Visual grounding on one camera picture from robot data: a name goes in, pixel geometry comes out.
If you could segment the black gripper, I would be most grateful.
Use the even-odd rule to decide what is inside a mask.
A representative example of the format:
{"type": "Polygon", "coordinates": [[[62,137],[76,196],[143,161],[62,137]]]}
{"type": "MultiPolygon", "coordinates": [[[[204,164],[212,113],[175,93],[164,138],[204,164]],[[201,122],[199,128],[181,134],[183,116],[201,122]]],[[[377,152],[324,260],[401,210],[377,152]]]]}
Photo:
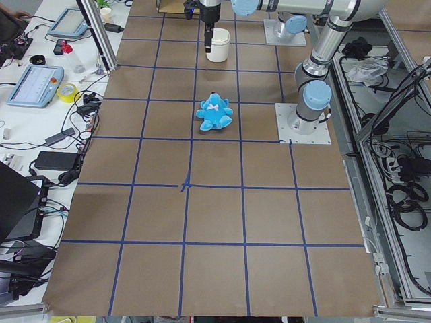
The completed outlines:
{"type": "Polygon", "coordinates": [[[204,45],[205,52],[210,53],[212,47],[213,30],[215,23],[220,19],[221,5],[208,7],[202,5],[200,8],[200,20],[205,23],[204,45]]]}

